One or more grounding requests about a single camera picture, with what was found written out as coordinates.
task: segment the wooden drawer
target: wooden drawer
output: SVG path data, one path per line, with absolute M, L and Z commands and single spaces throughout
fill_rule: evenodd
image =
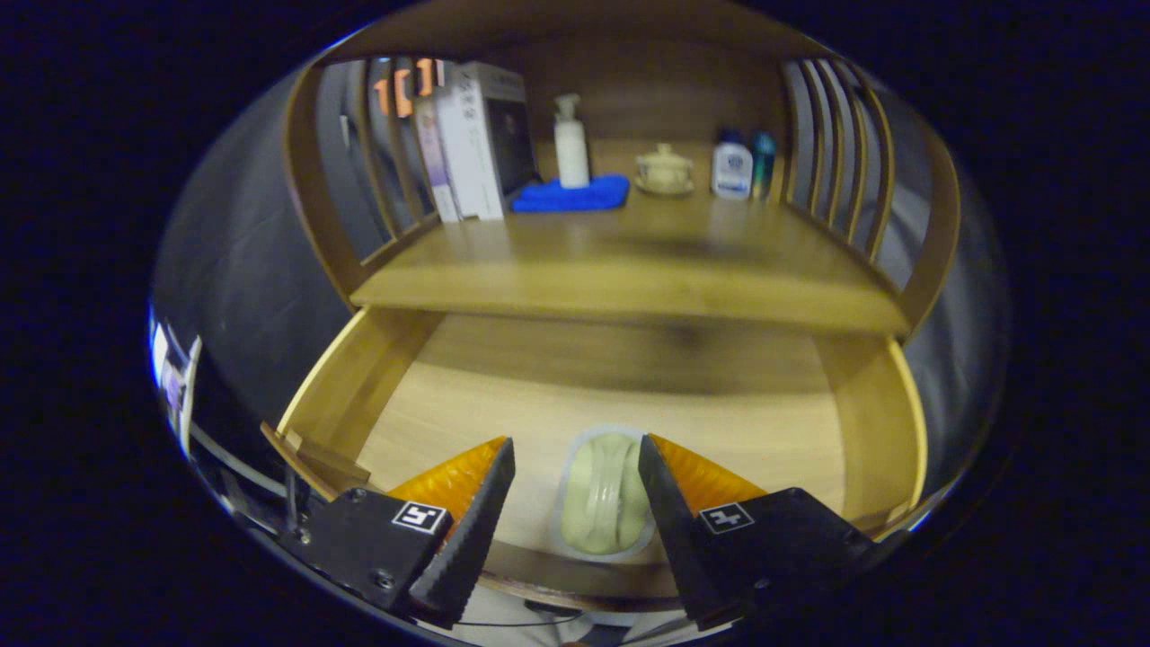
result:
M 511 437 L 516 476 L 481 584 L 583 608 L 674 608 L 658 533 L 626 563 L 558 556 L 550 522 L 570 444 L 603 424 L 661 436 L 768 492 L 803 487 L 872 536 L 922 490 L 922 411 L 897 344 L 734 323 L 365 308 L 279 429 L 353 461 L 381 492 Z

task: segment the saucer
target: saucer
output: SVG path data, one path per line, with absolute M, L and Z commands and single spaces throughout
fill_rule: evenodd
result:
M 647 193 L 653 193 L 656 195 L 667 195 L 672 198 L 685 195 L 695 190 L 695 182 L 690 179 L 688 179 L 687 183 L 683 184 L 682 186 L 676 186 L 674 188 L 662 188 L 662 187 L 651 186 L 646 182 L 644 182 L 642 177 L 636 177 L 635 185 Z

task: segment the blue towel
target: blue towel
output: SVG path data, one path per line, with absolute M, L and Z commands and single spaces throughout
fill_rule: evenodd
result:
M 591 178 L 582 188 L 564 188 L 558 179 L 527 186 L 511 203 L 516 211 L 599 210 L 615 208 L 627 199 L 631 183 L 623 175 L 601 175 Z

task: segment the boxed book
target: boxed book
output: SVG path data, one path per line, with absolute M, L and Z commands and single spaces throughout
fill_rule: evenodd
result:
M 523 77 L 481 62 L 448 66 L 436 101 L 447 175 L 460 217 L 501 219 L 538 176 Z
M 459 208 L 451 190 L 451 175 L 447 161 L 444 159 L 443 139 L 439 136 L 439 123 L 436 116 L 436 102 L 446 100 L 445 92 L 432 92 L 430 95 L 415 99 L 412 115 L 415 118 L 415 131 L 419 134 L 420 149 L 423 152 L 423 164 L 431 184 L 431 199 L 443 222 L 459 222 Z

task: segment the white box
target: white box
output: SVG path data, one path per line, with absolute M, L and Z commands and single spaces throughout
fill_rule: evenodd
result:
M 445 71 L 436 109 L 459 215 L 503 219 L 515 193 L 538 174 L 523 77 L 481 62 Z

